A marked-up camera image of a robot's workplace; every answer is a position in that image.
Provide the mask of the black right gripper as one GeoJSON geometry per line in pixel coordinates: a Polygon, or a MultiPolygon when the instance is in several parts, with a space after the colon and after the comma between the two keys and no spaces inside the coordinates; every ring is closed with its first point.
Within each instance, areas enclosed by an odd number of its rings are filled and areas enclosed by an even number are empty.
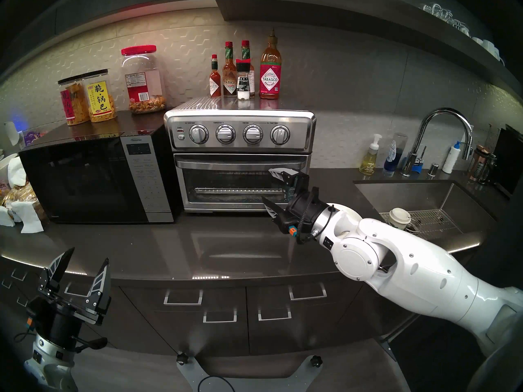
{"type": "Polygon", "coordinates": [[[309,189],[310,177],[297,169],[277,167],[268,172],[274,184],[294,188],[294,195],[285,209],[266,197],[261,198],[272,222],[283,234],[295,237],[299,245],[319,237],[324,228],[314,229],[314,224],[324,210],[329,212],[327,222],[332,217],[332,207],[320,200],[319,188],[309,189]]]}

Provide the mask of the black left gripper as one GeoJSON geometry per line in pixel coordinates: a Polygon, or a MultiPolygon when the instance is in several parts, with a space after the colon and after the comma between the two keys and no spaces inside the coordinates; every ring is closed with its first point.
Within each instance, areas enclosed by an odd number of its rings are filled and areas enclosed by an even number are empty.
{"type": "Polygon", "coordinates": [[[40,293],[26,304],[28,327],[45,342],[71,353],[80,353],[88,348],[100,350],[106,346],[105,337],[87,341],[79,337],[79,333],[83,324],[101,325],[107,314],[111,302],[109,258],[104,260],[94,277],[84,302],[74,303],[58,294],[60,281],[74,250],[75,247],[66,250],[41,271],[38,281],[40,293]]]}

